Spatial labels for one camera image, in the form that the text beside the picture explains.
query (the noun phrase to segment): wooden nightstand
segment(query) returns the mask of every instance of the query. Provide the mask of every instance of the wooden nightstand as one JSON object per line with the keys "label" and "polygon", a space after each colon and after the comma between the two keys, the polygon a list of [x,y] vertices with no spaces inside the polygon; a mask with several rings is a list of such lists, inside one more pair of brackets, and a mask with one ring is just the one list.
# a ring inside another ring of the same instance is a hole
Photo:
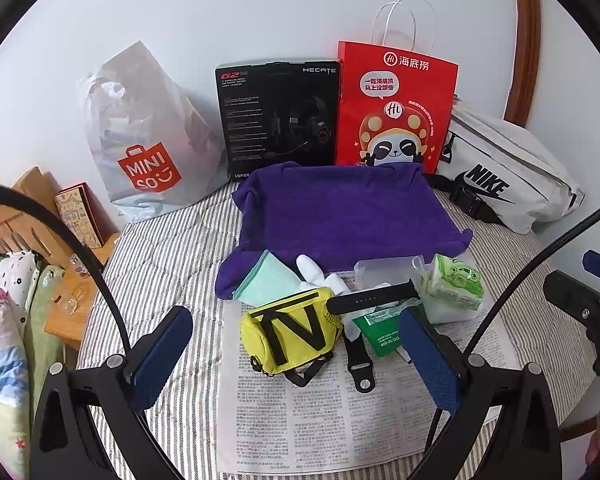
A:
{"label": "wooden nightstand", "polygon": [[[120,236],[115,233],[109,237],[104,247],[93,249],[93,253],[98,259],[105,263],[115,247],[115,241]],[[80,300],[73,314],[66,314],[62,308],[53,304],[46,316],[45,332],[59,337],[62,341],[71,345],[76,350],[80,349],[80,343],[84,335],[84,328],[87,325],[87,319],[91,312],[93,298],[98,288],[91,279],[91,276],[83,278],[75,272],[75,267],[71,266],[64,273],[64,277],[58,286],[59,290],[73,291],[78,287],[82,289]]]}

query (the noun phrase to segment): yellow pouch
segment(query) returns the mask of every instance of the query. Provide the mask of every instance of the yellow pouch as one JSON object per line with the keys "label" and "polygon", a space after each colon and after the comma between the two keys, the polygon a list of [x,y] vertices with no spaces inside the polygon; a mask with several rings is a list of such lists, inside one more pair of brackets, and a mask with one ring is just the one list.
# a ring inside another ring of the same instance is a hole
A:
{"label": "yellow pouch", "polygon": [[[329,288],[316,288],[244,314],[240,336],[253,369],[283,373],[293,384],[306,386],[333,358],[333,346],[342,334],[340,318],[327,311],[331,297]],[[309,363],[304,375],[296,372]]]}

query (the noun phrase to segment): waist bag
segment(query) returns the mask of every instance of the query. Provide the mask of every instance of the waist bag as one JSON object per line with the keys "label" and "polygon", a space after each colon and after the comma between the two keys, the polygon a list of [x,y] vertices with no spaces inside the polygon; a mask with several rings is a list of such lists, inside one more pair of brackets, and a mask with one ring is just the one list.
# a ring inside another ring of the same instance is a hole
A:
{"label": "waist bag", "polygon": [[[323,287],[251,310],[240,321],[240,336],[251,366],[267,375],[284,374],[303,388],[333,358],[342,333],[337,316],[327,312],[331,290]],[[296,368],[310,366],[301,375]]]}
{"label": "waist bag", "polygon": [[560,219],[584,192],[528,131],[454,102],[436,174],[429,183],[450,193],[471,218],[526,234],[536,220]]}

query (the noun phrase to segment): black box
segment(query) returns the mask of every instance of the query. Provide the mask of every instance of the black box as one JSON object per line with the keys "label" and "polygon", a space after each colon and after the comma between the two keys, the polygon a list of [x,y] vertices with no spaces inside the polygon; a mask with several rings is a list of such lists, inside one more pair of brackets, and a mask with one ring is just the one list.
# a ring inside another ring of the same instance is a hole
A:
{"label": "black box", "polygon": [[234,180],[289,160],[302,166],[333,164],[339,62],[220,67],[216,84]]}

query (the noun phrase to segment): silver bolt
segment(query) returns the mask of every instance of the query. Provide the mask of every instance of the silver bolt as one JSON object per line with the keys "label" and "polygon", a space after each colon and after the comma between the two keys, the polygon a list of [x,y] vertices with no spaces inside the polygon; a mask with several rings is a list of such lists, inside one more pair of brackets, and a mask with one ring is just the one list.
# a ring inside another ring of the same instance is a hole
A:
{"label": "silver bolt", "polygon": [[122,361],[124,361],[122,355],[115,354],[112,355],[109,359],[107,359],[107,366],[109,368],[118,368],[122,364]]}
{"label": "silver bolt", "polygon": [[49,367],[49,373],[51,375],[58,375],[62,371],[62,363],[53,363]]}
{"label": "silver bolt", "polygon": [[540,365],[538,363],[529,363],[527,365],[527,368],[529,368],[529,371],[533,375],[540,375],[542,373],[542,368],[540,367]]}
{"label": "silver bolt", "polygon": [[467,360],[473,367],[480,368],[481,366],[484,366],[484,358],[481,355],[471,354]]}

